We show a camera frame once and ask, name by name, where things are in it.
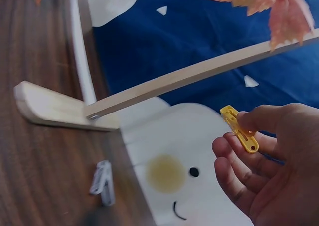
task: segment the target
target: fingernail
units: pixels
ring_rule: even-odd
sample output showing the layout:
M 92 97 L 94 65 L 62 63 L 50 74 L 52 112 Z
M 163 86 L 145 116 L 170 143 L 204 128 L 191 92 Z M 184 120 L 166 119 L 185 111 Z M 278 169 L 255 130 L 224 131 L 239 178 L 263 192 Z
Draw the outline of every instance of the fingernail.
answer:
M 243 115 L 245 115 L 246 113 L 247 113 L 247 112 L 244 112 L 244 111 L 239 112 L 238 115 L 237 115 L 237 118 L 243 117 Z

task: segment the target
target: white triangle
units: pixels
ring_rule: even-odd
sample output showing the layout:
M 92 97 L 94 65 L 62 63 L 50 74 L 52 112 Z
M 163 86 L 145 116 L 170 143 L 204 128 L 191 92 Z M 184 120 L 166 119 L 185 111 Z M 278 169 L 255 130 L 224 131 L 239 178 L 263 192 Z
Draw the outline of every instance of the white triangle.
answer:
M 156 11 L 159 12 L 160 14 L 162 14 L 162 15 L 166 15 L 167 14 L 167 6 L 158 8 Z
M 245 85 L 247 88 L 253 88 L 259 85 L 259 83 L 257 83 L 254 79 L 252 79 L 248 75 L 244 77 L 244 80 L 245 80 Z

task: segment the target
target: white plastic rod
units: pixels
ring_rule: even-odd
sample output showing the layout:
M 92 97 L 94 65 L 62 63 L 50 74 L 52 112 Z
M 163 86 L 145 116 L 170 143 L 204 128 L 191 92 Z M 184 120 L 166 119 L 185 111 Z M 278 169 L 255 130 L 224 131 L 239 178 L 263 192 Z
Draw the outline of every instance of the white plastic rod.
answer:
M 71 0 L 71 25 L 76 69 L 86 105 L 96 102 L 95 91 L 85 52 L 78 0 Z

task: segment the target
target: cartoon face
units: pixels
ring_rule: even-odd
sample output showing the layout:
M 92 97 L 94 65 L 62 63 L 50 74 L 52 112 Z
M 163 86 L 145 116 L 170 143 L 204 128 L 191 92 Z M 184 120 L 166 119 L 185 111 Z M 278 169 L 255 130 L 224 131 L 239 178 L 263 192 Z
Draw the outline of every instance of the cartoon face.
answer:
M 157 225 L 251 225 L 215 176 L 211 144 L 230 131 L 228 125 L 206 106 L 163 102 L 154 98 L 119 112 L 123 139 Z M 126 124 L 124 115 L 135 119 Z

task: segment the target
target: cartoon eye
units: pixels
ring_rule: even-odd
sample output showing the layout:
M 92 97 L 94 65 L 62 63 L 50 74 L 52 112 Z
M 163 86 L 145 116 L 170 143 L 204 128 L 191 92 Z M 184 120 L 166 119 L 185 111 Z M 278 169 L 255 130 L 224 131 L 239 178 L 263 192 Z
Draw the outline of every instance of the cartoon eye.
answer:
M 189 175 L 194 178 L 197 178 L 199 176 L 199 169 L 197 167 L 191 167 L 189 169 Z

